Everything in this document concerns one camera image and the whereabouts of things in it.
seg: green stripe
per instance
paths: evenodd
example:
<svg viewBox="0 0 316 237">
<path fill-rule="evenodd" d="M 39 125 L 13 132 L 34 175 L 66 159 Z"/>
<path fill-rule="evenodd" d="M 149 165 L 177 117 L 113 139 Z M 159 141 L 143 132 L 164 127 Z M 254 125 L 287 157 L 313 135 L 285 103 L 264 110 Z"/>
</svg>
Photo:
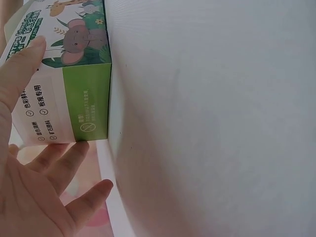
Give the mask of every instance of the green stripe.
<svg viewBox="0 0 316 237">
<path fill-rule="evenodd" d="M 63 74 L 76 141 L 106 139 L 111 64 L 64 67 Z"/>
</svg>

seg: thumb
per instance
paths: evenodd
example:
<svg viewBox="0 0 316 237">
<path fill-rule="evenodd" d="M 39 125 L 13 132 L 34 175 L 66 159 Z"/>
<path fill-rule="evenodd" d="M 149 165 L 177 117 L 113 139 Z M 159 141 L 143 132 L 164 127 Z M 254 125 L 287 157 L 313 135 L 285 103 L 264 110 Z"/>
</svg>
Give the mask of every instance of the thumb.
<svg viewBox="0 0 316 237">
<path fill-rule="evenodd" d="M 43 59 L 46 41 L 36 37 L 27 48 L 14 54 L 0 68 L 0 103 L 12 112 L 18 98 Z"/>
</svg>

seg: cartoon giraffe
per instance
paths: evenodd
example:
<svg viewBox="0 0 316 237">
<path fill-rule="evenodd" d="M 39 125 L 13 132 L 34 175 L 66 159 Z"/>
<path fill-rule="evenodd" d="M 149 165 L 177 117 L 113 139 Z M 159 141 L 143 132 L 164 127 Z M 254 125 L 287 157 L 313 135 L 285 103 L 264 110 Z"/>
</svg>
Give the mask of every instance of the cartoon giraffe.
<svg viewBox="0 0 316 237">
<path fill-rule="evenodd" d="M 62 13 L 65 10 L 66 6 L 85 3 L 87 1 L 91 0 L 71 0 L 66 2 L 54 2 L 54 5 L 49 5 L 47 8 L 50 8 L 50 16 L 58 16 L 60 13 Z"/>
</svg>

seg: white wall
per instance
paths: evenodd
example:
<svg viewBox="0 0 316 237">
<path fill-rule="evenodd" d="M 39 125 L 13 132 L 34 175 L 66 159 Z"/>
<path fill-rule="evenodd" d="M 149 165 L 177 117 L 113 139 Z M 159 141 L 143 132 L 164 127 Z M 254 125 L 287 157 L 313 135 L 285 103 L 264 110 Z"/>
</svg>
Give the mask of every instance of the white wall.
<svg viewBox="0 0 316 237">
<path fill-rule="evenodd" d="M 315 1 L 105 2 L 138 236 L 315 236 Z"/>
</svg>

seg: cardboard box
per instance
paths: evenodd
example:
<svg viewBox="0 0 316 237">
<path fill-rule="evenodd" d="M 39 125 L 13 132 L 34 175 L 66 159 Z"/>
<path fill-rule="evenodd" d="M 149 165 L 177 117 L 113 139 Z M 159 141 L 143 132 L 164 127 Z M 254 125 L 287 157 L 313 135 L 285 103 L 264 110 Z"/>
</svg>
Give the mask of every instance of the cardboard box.
<svg viewBox="0 0 316 237">
<path fill-rule="evenodd" d="M 103 1 L 34 0 L 5 31 L 12 37 L 1 64 L 36 36 L 47 41 L 12 114 L 25 145 L 106 139 L 112 62 Z"/>
</svg>

